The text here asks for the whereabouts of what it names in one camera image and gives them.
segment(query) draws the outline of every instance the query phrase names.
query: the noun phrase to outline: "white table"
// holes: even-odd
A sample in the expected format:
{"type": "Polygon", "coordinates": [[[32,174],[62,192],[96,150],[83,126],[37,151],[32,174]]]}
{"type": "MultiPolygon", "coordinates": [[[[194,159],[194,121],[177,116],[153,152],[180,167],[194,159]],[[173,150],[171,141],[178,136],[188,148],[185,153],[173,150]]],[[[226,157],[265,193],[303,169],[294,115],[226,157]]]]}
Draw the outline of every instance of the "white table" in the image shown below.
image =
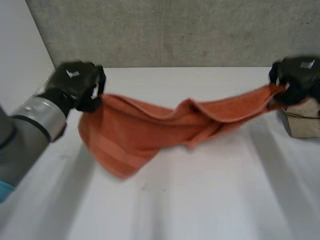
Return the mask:
{"type": "MultiPolygon", "coordinates": [[[[112,68],[107,93],[175,107],[268,83],[268,68],[112,68]]],[[[72,112],[0,206],[0,239],[314,240],[320,238],[320,141],[288,137],[275,113],[195,149],[163,149],[119,180],[87,151],[72,112]]]]}

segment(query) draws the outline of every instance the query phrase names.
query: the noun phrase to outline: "towel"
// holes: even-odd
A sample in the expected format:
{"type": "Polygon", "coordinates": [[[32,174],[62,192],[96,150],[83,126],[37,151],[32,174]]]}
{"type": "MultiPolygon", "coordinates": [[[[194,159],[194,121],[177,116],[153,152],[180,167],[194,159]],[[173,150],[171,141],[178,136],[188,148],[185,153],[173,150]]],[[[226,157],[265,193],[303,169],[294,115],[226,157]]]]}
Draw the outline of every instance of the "towel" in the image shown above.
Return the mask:
{"type": "Polygon", "coordinates": [[[270,102],[285,90],[284,86],[270,84],[222,100],[197,102],[189,98],[175,109],[103,94],[100,108],[84,113],[78,130],[96,160],[113,175],[125,179],[162,148],[178,144],[194,147],[264,113],[284,108],[283,104],[270,102]]]}

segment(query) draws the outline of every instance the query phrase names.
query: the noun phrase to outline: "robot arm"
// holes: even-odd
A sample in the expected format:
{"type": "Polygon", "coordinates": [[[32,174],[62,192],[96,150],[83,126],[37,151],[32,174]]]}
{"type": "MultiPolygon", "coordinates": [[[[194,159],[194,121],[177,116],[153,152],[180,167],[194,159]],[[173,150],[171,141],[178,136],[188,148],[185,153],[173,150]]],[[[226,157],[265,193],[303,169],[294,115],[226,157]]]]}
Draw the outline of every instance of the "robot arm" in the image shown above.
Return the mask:
{"type": "Polygon", "coordinates": [[[276,101],[290,106],[314,98],[320,104],[319,57],[286,57],[272,65],[269,78],[271,83],[287,86],[285,92],[274,97],[276,101]]]}
{"type": "Polygon", "coordinates": [[[29,98],[12,116],[0,107],[0,203],[27,174],[47,146],[61,137],[69,111],[95,111],[104,90],[102,66],[72,62],[58,67],[45,92],[29,98]]]}

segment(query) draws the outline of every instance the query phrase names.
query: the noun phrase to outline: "concrete wall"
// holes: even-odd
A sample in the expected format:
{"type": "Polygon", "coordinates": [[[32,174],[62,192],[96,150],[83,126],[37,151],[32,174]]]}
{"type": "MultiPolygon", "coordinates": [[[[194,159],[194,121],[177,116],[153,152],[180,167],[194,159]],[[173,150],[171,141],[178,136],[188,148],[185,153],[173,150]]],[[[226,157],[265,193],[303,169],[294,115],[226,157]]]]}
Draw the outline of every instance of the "concrete wall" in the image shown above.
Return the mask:
{"type": "Polygon", "coordinates": [[[26,0],[56,65],[269,66],[320,54],[317,0],[26,0]]]}

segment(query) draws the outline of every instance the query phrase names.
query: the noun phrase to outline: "white surface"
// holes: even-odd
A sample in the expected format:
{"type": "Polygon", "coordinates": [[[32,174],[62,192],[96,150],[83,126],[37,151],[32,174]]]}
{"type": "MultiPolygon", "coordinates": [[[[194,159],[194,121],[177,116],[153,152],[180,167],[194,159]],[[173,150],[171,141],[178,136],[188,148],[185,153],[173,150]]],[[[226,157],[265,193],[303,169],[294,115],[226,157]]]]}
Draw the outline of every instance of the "white surface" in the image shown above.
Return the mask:
{"type": "MultiPolygon", "coordinates": [[[[107,92],[167,107],[268,82],[267,68],[116,68],[106,75],[107,92]]],[[[319,239],[319,141],[289,138],[273,113],[192,150],[163,149],[127,180],[93,160],[79,116],[72,112],[63,139],[9,199],[15,205],[0,225],[1,240],[319,239]]]]}
{"type": "Polygon", "coordinates": [[[0,104],[9,113],[54,69],[25,0],[0,0],[0,104]]]}

